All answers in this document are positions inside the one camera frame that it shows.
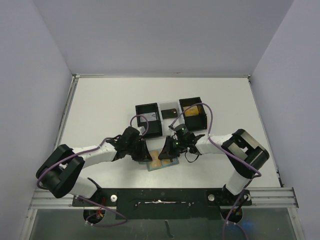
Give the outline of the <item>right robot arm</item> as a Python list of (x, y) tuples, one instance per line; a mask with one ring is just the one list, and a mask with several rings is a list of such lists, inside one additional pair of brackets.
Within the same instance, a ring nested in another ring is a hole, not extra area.
[(239, 201), (241, 191), (251, 180), (261, 176), (259, 169), (270, 158), (269, 152), (244, 129), (219, 136), (208, 133), (195, 135), (185, 124), (180, 124), (173, 132), (172, 136), (166, 137), (158, 159), (174, 159), (187, 152), (201, 156), (221, 151), (234, 167), (222, 192), (223, 200), (230, 205)]

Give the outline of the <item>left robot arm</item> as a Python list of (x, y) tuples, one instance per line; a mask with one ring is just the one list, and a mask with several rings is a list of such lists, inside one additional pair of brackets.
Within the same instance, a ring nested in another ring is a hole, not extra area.
[(67, 194), (82, 196), (88, 204), (100, 203), (102, 193), (93, 180), (80, 177), (83, 168), (115, 162), (130, 156), (136, 162), (151, 162), (143, 126), (127, 127), (122, 134), (106, 137), (99, 145), (69, 147), (59, 145), (36, 172), (38, 188), (50, 191), (57, 199)]

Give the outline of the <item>green card holder wallet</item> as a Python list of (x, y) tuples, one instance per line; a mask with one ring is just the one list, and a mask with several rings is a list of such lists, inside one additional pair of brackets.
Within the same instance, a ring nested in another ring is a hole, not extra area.
[(146, 166), (147, 170), (151, 172), (151, 171), (156, 171), (163, 168), (178, 165), (179, 159), (178, 158), (163, 159), (163, 160), (155, 159), (153, 161), (139, 162), (139, 164)]

